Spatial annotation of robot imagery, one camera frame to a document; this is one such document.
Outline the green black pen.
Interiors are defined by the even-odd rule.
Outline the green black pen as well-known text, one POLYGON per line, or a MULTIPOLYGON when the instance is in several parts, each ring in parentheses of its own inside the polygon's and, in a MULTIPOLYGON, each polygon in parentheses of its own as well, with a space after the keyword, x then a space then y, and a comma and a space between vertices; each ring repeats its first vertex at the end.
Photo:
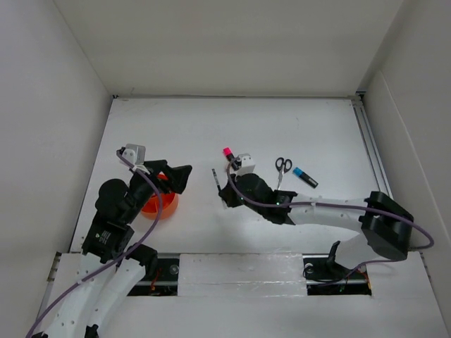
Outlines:
POLYGON ((221 185, 220 185, 220 182, 219 182, 219 180, 218 180, 218 175, 217 175, 216 170, 215 170, 214 168, 212 168, 211 171, 212 171, 212 175, 213 175, 213 177, 214 177, 214 181, 215 181, 215 184, 216 184, 216 188, 217 188, 217 190, 218 190, 218 196, 219 196, 219 198, 220 198, 220 200, 221 200, 221 203, 222 203, 222 205, 223 205, 223 209, 226 210, 226 209, 227 209, 227 205, 226 205, 225 201, 223 200, 223 198, 220 196, 220 193, 221 193, 221 185))

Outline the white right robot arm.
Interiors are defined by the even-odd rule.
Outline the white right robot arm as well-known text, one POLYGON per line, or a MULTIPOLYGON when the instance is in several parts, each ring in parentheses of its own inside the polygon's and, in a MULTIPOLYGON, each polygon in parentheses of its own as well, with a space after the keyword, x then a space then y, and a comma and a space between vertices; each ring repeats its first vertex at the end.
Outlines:
POLYGON ((258 175, 230 175, 218 195, 229 208, 246 206, 277 225, 323 225, 355 232, 330 246, 326 269, 342 277, 360 264, 398 262, 408 257, 413 217, 388 195, 334 200, 273 190, 258 175))

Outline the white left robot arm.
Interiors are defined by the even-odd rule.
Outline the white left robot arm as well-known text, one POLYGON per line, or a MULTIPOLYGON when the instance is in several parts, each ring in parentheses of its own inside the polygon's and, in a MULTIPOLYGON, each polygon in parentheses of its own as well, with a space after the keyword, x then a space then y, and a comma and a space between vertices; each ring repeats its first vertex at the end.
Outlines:
POLYGON ((141 279, 156 273, 158 253, 144 245, 131 227, 144 205, 155 196, 182 194, 192 172, 191 165, 170 167, 165 160, 140 164, 124 160, 132 172, 129 183, 110 179, 99 188, 96 213, 82 243, 77 280, 38 317, 59 309, 43 331, 31 327, 28 337, 100 337, 101 329, 141 279))

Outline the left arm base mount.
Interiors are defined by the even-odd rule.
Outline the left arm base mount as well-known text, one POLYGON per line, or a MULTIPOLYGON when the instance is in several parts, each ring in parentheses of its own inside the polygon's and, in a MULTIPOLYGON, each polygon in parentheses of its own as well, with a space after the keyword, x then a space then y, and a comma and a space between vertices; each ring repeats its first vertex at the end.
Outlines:
POLYGON ((128 296, 177 296, 179 270, 178 258, 159 258, 149 273, 138 261, 124 259, 116 273, 125 282, 135 282, 128 296))

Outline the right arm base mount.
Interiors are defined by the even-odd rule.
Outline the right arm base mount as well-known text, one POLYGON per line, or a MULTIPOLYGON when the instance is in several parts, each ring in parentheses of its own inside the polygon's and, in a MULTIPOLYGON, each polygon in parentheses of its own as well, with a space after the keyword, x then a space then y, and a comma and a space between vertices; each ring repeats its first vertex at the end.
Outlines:
POLYGON ((308 296, 371 296, 371 283, 366 271, 344 268, 326 257, 304 259, 302 276, 306 280, 308 296))

